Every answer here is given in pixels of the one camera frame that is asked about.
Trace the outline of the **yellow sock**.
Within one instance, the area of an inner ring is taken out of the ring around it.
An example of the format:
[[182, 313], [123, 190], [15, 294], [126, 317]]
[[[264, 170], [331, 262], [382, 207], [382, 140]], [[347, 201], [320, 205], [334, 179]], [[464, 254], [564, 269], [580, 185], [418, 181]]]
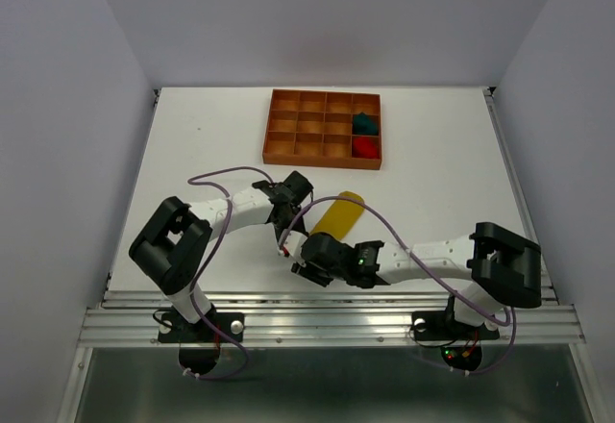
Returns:
[[351, 191], [338, 194], [324, 215], [310, 231], [312, 235], [327, 234], [337, 240], [343, 240], [357, 224], [364, 208], [363, 198]]

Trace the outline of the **orange compartment tray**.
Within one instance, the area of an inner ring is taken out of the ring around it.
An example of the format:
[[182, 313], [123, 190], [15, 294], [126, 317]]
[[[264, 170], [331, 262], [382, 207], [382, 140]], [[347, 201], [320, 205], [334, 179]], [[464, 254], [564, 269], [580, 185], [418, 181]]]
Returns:
[[[353, 115], [360, 112], [378, 123], [377, 136], [353, 134]], [[271, 93], [262, 159], [267, 164], [379, 170], [382, 133], [378, 94], [275, 88]], [[355, 158], [354, 137], [373, 138], [380, 157]]]

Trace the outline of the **red sock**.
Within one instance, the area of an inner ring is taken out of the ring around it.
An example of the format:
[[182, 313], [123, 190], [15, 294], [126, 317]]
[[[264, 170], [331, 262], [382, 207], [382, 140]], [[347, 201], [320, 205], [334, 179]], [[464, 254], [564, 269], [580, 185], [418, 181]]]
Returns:
[[355, 158], [375, 160], [380, 157], [379, 146], [370, 137], [354, 137], [352, 151]]

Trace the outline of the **dark green sock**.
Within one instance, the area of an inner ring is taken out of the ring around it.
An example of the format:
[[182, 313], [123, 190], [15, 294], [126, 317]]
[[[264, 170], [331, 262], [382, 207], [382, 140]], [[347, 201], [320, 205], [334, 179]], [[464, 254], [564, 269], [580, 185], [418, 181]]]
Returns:
[[364, 112], [353, 115], [352, 132], [356, 136], [377, 136], [379, 125]]

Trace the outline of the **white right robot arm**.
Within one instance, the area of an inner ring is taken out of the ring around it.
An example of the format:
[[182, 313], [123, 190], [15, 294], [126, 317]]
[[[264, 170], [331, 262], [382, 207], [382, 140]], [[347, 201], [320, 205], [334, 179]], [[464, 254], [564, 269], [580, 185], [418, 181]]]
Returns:
[[408, 250], [380, 240], [350, 246], [327, 233], [291, 231], [281, 252], [292, 259], [294, 273], [319, 286], [334, 280], [363, 289], [424, 279], [467, 282], [448, 291], [445, 310], [422, 314], [427, 339], [465, 336], [505, 308], [542, 304], [540, 246], [491, 222], [477, 224], [469, 236]]

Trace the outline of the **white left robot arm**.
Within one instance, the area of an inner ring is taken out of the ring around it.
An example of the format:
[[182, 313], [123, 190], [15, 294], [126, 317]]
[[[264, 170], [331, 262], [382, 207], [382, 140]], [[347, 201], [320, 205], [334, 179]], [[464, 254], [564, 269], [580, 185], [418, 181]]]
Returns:
[[202, 340], [213, 331], [214, 306], [198, 287], [198, 273], [208, 259], [211, 241], [249, 226], [270, 224], [274, 237], [286, 229], [306, 236], [304, 223], [293, 225], [313, 185], [297, 171], [281, 182], [267, 178], [221, 199], [188, 204], [177, 196], [164, 199], [129, 247], [129, 258], [157, 286], [179, 317], [165, 325], [181, 326], [191, 339]]

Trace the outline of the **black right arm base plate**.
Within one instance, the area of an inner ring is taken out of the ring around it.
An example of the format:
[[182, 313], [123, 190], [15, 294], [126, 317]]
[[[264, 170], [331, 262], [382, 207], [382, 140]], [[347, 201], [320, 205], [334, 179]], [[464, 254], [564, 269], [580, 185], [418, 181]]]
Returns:
[[443, 311], [415, 311], [411, 315], [410, 331], [421, 343], [459, 340], [497, 340], [498, 330], [463, 324]]

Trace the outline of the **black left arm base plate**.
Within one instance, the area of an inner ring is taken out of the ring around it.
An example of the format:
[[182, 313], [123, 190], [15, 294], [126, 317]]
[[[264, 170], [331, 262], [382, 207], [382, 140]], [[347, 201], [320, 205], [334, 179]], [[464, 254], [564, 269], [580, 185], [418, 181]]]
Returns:
[[[173, 309], [157, 310], [152, 316], [159, 324], [158, 342], [160, 343], [213, 343], [215, 341], [228, 343], [228, 340], [214, 332], [202, 320], [190, 324]], [[227, 336], [238, 342], [243, 340], [245, 315], [242, 312], [215, 312], [208, 314], [207, 318]]]

